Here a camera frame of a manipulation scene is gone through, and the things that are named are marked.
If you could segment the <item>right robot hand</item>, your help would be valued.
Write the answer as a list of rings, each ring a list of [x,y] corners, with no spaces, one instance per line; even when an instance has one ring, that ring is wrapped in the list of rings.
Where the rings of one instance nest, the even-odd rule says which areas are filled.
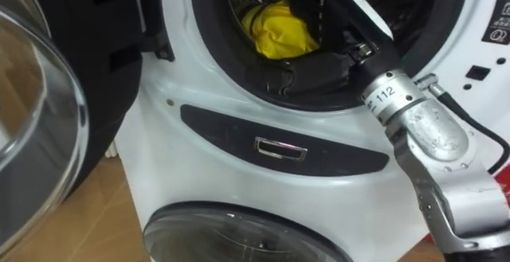
[[[289,0],[318,49],[292,60],[290,92],[352,84],[365,88],[401,66],[389,26],[367,0]]]

